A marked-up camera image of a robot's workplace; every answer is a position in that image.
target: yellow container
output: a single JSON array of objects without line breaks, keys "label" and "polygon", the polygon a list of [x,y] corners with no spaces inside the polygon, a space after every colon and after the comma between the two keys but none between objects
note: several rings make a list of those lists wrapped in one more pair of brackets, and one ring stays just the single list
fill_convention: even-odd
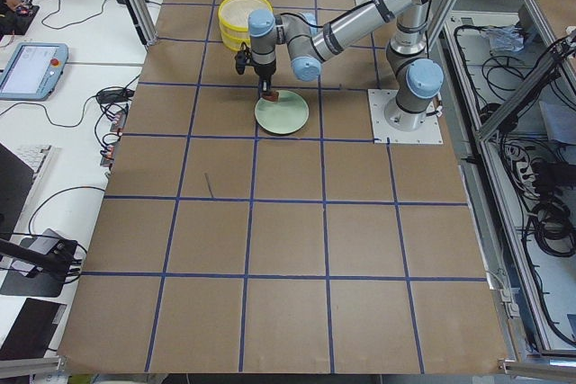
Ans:
[{"label": "yellow container", "polygon": [[272,11],[267,0],[224,0],[218,8],[220,35],[224,45],[238,51],[242,42],[250,45],[248,16],[256,9]]}]

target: white robot link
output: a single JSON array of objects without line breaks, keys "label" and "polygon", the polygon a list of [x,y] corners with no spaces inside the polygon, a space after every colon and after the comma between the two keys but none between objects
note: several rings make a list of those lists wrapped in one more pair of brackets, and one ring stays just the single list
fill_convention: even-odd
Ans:
[{"label": "white robot link", "polygon": [[385,115],[396,129],[417,129],[444,80],[440,66],[426,58],[429,2],[367,0],[321,26],[311,13],[274,15],[268,10],[256,10],[248,17],[250,48],[243,46],[237,53],[236,69],[243,74],[246,66],[253,67],[259,77],[260,96],[274,100],[276,45],[287,45],[296,77],[312,81],[320,75],[324,62],[396,19],[397,30],[388,43],[386,57],[400,89],[387,104]]}]

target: blue joint cap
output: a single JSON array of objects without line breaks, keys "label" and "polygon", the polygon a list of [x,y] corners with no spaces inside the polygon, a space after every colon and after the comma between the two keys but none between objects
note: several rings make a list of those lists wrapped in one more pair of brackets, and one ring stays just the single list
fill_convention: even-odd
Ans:
[{"label": "blue joint cap", "polygon": [[[304,17],[304,20],[306,20],[309,24],[314,26],[318,24],[316,22],[316,15],[313,13],[302,13],[302,17]],[[316,33],[318,33],[318,28],[310,26],[310,35],[315,35]]]},{"label": "blue joint cap", "polygon": [[267,35],[274,26],[274,14],[267,9],[256,9],[248,16],[248,31],[254,38]]},{"label": "blue joint cap", "polygon": [[291,65],[294,75],[301,81],[312,81],[322,72],[320,61],[310,56],[295,58]]},{"label": "blue joint cap", "polygon": [[419,58],[408,67],[406,83],[418,98],[431,99],[444,83],[444,72],[429,58]]}]

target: white desk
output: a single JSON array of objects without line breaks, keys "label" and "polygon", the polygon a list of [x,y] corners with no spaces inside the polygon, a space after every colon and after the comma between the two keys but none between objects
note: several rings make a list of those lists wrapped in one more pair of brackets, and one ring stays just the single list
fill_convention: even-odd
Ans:
[{"label": "white desk", "polygon": [[[97,65],[67,65],[52,96],[45,102],[52,119],[58,123],[70,124],[79,120],[84,101],[101,88],[109,85],[126,85],[140,72],[139,67],[110,67]],[[0,111],[9,107],[11,101],[1,101]],[[8,148],[21,144],[51,144],[58,152],[50,161],[47,175],[42,178],[36,199],[22,214],[18,230],[26,229],[30,215],[38,204],[52,193],[72,186],[93,185],[105,188],[105,169],[99,166],[100,146],[94,135],[94,125],[101,112],[95,101],[88,103],[85,119],[74,129],[51,126],[40,107],[19,106],[0,117],[0,142]],[[101,137],[110,128],[106,119],[99,125]],[[65,192],[43,208],[34,220],[35,232],[52,228],[66,238],[77,240],[88,248],[94,225],[100,209],[103,194],[96,190]],[[6,267],[4,259],[0,266]],[[0,284],[5,272],[0,272]],[[68,305],[64,319],[58,326],[50,347],[58,347],[63,335],[76,292],[76,284],[65,285],[57,298],[46,298]],[[0,296],[0,345],[6,338],[25,297]]]},{"label": "white desk", "polygon": [[[51,16],[47,24],[60,27],[69,22],[76,22],[98,13],[104,0],[61,0],[61,10]],[[162,0],[150,0],[161,3]],[[38,15],[24,36],[15,37],[14,42],[0,49],[0,68],[4,67],[14,52],[18,42],[58,42],[68,45],[71,63],[89,63],[104,65],[139,65],[146,57],[138,34],[132,24],[125,5],[109,0],[104,12],[93,19],[67,27],[53,30],[41,23],[47,15],[56,11],[58,0],[34,0],[40,6]],[[152,20],[156,22],[160,7],[148,4]],[[4,37],[0,45],[6,43]]]}]

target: round plate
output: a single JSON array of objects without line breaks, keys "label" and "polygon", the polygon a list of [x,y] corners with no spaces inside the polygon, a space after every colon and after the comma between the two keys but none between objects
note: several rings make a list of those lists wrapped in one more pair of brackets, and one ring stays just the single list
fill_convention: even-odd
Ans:
[{"label": "round plate", "polygon": [[260,98],[254,109],[256,121],[273,134],[292,134],[306,124],[308,104],[294,92],[280,90],[278,93],[275,103]]}]

